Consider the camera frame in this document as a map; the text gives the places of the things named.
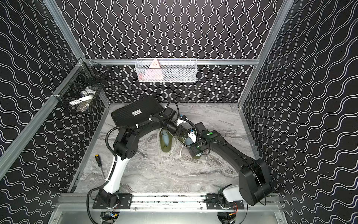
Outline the light blue insole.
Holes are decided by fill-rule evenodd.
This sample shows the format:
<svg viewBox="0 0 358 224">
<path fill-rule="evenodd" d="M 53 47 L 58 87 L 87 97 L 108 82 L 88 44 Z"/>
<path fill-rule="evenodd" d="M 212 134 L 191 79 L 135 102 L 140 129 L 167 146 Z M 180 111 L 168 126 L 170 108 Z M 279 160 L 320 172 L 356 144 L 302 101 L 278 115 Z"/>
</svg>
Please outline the light blue insole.
<svg viewBox="0 0 358 224">
<path fill-rule="evenodd" d="M 165 147 L 169 146 L 169 134 L 168 131 L 165 129 L 162 129 L 161 131 L 161 137 L 162 137 L 162 141 Z"/>
<path fill-rule="evenodd" d="M 185 138 L 184 144 L 185 144 L 187 147 L 190 147 L 190 146 L 192 146 L 192 145 L 194 144 L 194 142 L 193 142 L 193 140 L 192 140 L 190 137 L 188 137 L 188 138 Z"/>
</svg>

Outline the green canvas shoe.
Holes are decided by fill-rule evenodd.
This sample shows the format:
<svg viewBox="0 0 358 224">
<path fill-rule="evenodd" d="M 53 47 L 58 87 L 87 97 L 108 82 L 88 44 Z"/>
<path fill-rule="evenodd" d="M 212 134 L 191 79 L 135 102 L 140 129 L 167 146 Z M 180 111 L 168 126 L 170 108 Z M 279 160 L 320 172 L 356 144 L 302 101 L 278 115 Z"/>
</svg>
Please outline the green canvas shoe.
<svg viewBox="0 0 358 224">
<path fill-rule="evenodd" d="M 162 153 L 169 153 L 169 157 L 172 156 L 174 150 L 176 149 L 176 139 L 174 136 L 164 128 L 161 128 L 157 133 L 158 140 L 158 156 L 160 167 L 163 168 L 163 159 Z"/>
<path fill-rule="evenodd" d="M 185 138 L 187 138 L 187 137 L 179 136 L 179 140 L 180 140 L 181 144 L 188 150 L 189 154 L 191 155 L 191 157 L 193 159 L 199 159 L 201 157 L 202 150 L 200 149 L 200 147 L 197 143 L 198 138 L 197 138 L 196 142 L 190 147 L 187 147 L 184 144 Z"/>
</svg>

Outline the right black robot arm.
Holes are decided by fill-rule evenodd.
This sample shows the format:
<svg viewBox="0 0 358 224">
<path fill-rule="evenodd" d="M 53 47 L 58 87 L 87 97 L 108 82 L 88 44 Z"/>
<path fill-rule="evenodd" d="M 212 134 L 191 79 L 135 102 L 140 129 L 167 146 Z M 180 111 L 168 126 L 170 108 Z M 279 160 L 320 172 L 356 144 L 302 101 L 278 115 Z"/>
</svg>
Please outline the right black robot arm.
<svg viewBox="0 0 358 224">
<path fill-rule="evenodd" d="M 254 158 L 236 149 L 217 131 L 209 131 L 200 122 L 195 125 L 198 139 L 189 148 L 193 156 L 206 149 L 222 157 L 239 175 L 237 185 L 227 185 L 218 191 L 218 201 L 221 206 L 228 207 L 235 201 L 245 201 L 253 206 L 273 193 L 269 169 L 262 159 Z"/>
</svg>

